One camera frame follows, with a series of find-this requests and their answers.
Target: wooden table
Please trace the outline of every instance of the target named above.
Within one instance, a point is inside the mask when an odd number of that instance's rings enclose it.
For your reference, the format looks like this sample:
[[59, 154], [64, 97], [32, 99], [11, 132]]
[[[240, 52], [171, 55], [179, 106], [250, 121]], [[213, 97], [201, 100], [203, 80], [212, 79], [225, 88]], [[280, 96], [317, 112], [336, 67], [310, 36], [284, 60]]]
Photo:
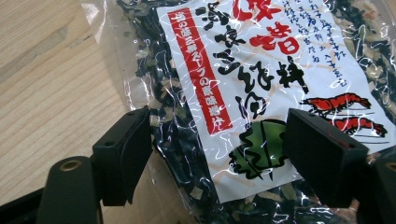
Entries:
[[[90, 156], [126, 111], [122, 92], [113, 50], [97, 44], [78, 0], [1, 1], [0, 204], [42, 188], [55, 162]], [[192, 222], [170, 175], [151, 181], [147, 168], [134, 204], [105, 208], [105, 222]]]

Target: paper label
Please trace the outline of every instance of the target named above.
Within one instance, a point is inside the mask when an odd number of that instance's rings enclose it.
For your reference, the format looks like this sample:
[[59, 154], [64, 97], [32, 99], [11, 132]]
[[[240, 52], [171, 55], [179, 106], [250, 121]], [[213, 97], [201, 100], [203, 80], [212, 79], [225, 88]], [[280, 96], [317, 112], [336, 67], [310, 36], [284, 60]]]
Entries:
[[371, 153], [396, 144], [322, 0], [157, 11], [222, 203], [300, 178], [281, 149], [289, 108], [322, 116]]

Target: food package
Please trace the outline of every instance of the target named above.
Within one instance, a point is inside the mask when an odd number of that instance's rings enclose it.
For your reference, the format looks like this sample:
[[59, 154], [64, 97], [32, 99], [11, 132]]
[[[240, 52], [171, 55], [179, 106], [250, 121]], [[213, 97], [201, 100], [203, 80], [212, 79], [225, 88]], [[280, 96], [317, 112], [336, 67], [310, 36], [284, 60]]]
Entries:
[[148, 106], [154, 148], [197, 223], [356, 222], [357, 202], [320, 203], [282, 134], [299, 108], [366, 145], [369, 163], [394, 153], [384, 2], [81, 2], [99, 42], [110, 30], [128, 109]]

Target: black plastic part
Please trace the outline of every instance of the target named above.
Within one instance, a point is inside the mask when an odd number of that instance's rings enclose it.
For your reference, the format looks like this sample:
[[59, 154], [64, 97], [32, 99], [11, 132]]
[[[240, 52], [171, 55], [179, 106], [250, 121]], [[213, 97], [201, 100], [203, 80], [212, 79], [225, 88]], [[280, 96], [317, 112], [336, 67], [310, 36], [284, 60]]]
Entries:
[[368, 148], [314, 114], [290, 109], [283, 151], [320, 202], [349, 207]]
[[36, 223], [103, 223], [89, 158], [71, 157], [51, 167]]
[[134, 189], [152, 152], [149, 110], [125, 114], [93, 145], [92, 162], [105, 206], [132, 203]]
[[1, 223], [35, 223], [42, 194], [43, 189], [38, 189], [15, 201], [0, 206]]
[[396, 156], [377, 160], [372, 183], [376, 204], [384, 223], [396, 223]]
[[374, 186], [375, 169], [371, 166], [364, 166], [354, 178], [352, 188], [354, 197], [359, 201], [359, 209], [356, 213], [356, 219], [359, 224], [383, 224], [383, 218], [378, 209], [378, 202], [375, 193], [379, 189]]

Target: shrimp illustration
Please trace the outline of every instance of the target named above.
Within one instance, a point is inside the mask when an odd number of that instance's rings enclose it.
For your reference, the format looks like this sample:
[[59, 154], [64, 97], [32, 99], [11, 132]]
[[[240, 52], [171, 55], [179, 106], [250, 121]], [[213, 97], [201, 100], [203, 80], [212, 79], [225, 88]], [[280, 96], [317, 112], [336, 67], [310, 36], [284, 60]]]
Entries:
[[300, 102], [300, 105], [311, 105], [311, 113], [318, 113], [319, 116], [326, 118], [330, 113], [340, 112], [343, 109], [355, 103], [370, 109], [371, 104], [366, 98], [360, 98], [359, 95], [347, 92], [331, 98], [309, 98]]
[[352, 135], [361, 129], [374, 130], [376, 134], [381, 137], [385, 137], [388, 131], [384, 128], [384, 125], [373, 122], [367, 118], [350, 117], [344, 119], [326, 119], [332, 126], [336, 127], [340, 131]]

